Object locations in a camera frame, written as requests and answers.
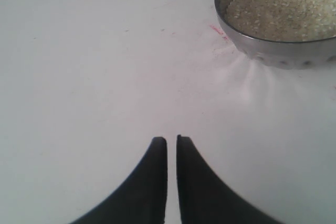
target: metal bowl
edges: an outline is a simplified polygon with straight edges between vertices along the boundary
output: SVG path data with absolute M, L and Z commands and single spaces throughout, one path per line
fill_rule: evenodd
M 249 58 L 283 69 L 302 69 L 336 61 L 336 37 L 303 42 L 278 42 L 242 33 L 225 20 L 224 14 L 231 1 L 215 0 L 218 20 L 237 49 Z

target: black object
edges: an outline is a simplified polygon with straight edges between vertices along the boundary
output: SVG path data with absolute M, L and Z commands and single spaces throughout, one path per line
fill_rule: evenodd
M 156 137 L 123 184 L 73 224 L 163 224 L 166 198 L 167 144 Z
M 182 224 L 280 224 L 225 185 L 189 137 L 177 137 L 177 187 Z

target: uncooked rice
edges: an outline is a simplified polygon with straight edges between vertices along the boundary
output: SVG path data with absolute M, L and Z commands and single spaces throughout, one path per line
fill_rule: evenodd
M 325 39 L 336 36 L 336 0 L 233 0 L 225 19 L 261 39 Z

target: table surface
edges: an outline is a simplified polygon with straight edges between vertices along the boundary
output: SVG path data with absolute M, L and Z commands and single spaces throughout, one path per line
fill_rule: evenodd
M 334 223 L 336 69 L 250 61 L 213 0 L 0 0 L 0 223 L 68 223 L 176 135 L 285 223 Z

